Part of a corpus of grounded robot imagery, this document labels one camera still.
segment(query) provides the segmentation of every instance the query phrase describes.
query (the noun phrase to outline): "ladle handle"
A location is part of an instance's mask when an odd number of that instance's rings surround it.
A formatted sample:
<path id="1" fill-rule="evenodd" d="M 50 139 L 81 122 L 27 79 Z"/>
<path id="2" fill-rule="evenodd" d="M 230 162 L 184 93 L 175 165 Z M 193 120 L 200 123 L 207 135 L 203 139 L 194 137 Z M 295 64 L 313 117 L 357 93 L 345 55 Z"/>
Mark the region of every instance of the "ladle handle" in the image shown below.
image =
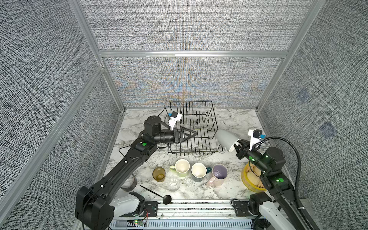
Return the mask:
<path id="1" fill-rule="evenodd" d="M 152 192 L 153 194 L 156 194 L 157 196 L 159 196 L 159 197 L 163 198 L 162 196 L 160 196 L 159 194 L 155 193 L 154 191 L 152 191 L 152 190 L 150 190 L 150 189 L 148 189 L 148 188 L 146 188 L 146 187 L 143 187 L 142 185 L 140 185 L 140 186 L 141 186 L 142 188 L 144 188 L 144 189 L 146 189 L 146 190 L 148 190 L 148 191 Z"/>

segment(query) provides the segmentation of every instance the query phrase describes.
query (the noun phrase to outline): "black ladle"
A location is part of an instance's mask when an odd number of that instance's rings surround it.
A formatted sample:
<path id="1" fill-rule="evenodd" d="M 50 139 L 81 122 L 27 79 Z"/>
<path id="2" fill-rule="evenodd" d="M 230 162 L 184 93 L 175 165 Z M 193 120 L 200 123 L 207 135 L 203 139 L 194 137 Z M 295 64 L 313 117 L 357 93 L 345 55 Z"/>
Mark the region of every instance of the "black ladle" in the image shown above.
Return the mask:
<path id="1" fill-rule="evenodd" d="M 159 197 L 161 197 L 162 198 L 162 202 L 163 202 L 163 204 L 164 205 L 168 205 L 168 204 L 170 204 L 170 202 L 171 202 L 171 196 L 170 195 L 166 195 L 166 196 L 160 196 L 159 194 L 157 194 L 157 193 L 155 193 L 154 191 L 152 191 L 152 190 L 149 190 L 148 188 L 146 188 L 146 187 L 143 187 L 143 186 L 141 186 L 142 188 L 144 188 L 144 189 L 146 189 L 147 191 L 150 191 L 150 192 L 152 192 L 153 194 L 156 194 L 157 196 L 159 196 Z"/>

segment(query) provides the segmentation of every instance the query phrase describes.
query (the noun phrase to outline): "gray fabric wall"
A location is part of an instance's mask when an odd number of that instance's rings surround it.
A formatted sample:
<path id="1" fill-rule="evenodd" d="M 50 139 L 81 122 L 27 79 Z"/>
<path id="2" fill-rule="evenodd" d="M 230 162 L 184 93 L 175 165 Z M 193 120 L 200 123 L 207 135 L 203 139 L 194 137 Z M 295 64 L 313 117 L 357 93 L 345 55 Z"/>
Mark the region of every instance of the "gray fabric wall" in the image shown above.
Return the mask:
<path id="1" fill-rule="evenodd" d="M 1 230 L 71 229 L 77 191 L 94 183 L 119 113 L 100 77 Z"/>
<path id="2" fill-rule="evenodd" d="M 328 0 L 260 111 L 325 230 L 367 229 L 367 28 L 367 1 Z"/>
<path id="3" fill-rule="evenodd" d="M 287 50 L 313 0 L 81 0 L 100 49 Z"/>
<path id="4" fill-rule="evenodd" d="M 102 50 L 287 50 L 312 2 L 80 0 Z M 267 58 L 106 60 L 129 107 L 178 100 L 254 107 L 279 63 Z"/>
<path id="5" fill-rule="evenodd" d="M 1 2 L 0 199 L 97 63 L 68 1 Z"/>
<path id="6" fill-rule="evenodd" d="M 126 106 L 211 100 L 214 106 L 255 107 L 280 58 L 105 58 Z"/>

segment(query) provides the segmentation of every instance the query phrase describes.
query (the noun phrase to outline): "yellow bowl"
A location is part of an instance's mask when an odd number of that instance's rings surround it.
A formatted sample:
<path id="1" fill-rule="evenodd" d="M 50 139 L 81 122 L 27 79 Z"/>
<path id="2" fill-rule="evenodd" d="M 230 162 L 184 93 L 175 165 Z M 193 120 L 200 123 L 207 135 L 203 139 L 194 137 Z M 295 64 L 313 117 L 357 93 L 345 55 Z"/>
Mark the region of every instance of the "yellow bowl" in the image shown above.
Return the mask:
<path id="1" fill-rule="evenodd" d="M 253 191 L 253 192 L 264 192 L 266 191 L 267 189 L 265 188 L 260 188 L 254 184 L 252 184 L 250 182 L 250 180 L 248 179 L 247 177 L 247 171 L 249 171 L 250 168 L 249 168 L 249 164 L 247 164 L 242 170 L 241 170 L 241 180 L 243 181 L 243 184 L 249 188 L 249 190 Z"/>

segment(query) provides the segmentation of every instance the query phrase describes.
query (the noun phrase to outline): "amber glass cup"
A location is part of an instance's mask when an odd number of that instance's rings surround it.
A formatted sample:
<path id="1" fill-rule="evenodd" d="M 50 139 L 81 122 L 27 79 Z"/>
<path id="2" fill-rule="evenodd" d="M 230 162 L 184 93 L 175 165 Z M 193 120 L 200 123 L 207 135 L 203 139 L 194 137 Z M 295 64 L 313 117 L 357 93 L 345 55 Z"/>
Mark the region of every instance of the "amber glass cup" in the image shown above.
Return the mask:
<path id="1" fill-rule="evenodd" d="M 157 182 L 163 182 L 165 180 L 165 175 L 166 172 L 161 167 L 155 168 L 155 170 L 152 172 L 152 176 Z"/>

